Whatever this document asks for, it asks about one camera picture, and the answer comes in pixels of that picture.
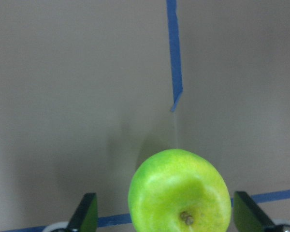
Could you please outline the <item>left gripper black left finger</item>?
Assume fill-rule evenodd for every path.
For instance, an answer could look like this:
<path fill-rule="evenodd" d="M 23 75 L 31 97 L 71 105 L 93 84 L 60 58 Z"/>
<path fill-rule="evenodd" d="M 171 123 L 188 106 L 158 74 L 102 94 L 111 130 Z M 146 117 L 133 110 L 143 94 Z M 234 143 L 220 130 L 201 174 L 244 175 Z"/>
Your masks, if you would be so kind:
<path fill-rule="evenodd" d="M 96 193 L 86 193 L 71 217 L 66 231 L 95 232 L 98 227 L 98 204 Z"/>

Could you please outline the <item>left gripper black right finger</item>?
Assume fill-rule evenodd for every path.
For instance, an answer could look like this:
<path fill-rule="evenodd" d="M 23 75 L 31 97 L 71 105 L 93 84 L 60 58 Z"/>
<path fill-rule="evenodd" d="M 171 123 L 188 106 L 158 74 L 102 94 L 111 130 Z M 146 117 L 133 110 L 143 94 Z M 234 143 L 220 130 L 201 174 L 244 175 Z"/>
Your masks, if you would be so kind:
<path fill-rule="evenodd" d="M 276 225 L 244 191 L 233 198 L 233 220 L 239 232 L 274 232 Z"/>

